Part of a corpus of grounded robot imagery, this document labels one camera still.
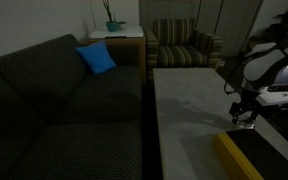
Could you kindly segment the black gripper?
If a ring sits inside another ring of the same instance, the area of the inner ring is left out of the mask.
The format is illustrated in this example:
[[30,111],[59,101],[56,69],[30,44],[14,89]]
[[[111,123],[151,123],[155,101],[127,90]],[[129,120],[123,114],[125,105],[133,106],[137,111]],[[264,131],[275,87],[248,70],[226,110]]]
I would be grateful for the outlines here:
[[232,122],[234,124],[238,124],[238,121],[240,120],[239,116],[247,111],[251,111],[251,115],[249,117],[252,117],[256,120],[260,107],[259,103],[256,101],[257,96],[257,92],[248,90],[241,91],[240,101],[238,103],[233,102],[229,110],[229,113],[233,117]]

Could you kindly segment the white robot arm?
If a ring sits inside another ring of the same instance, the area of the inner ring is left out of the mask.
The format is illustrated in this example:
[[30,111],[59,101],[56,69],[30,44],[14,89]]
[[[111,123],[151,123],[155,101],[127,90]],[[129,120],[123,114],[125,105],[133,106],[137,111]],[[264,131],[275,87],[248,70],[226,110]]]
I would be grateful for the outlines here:
[[244,62],[240,101],[229,110],[232,122],[252,129],[257,116],[269,106],[288,104],[288,91],[270,87],[288,85],[288,35],[270,48],[257,51]]

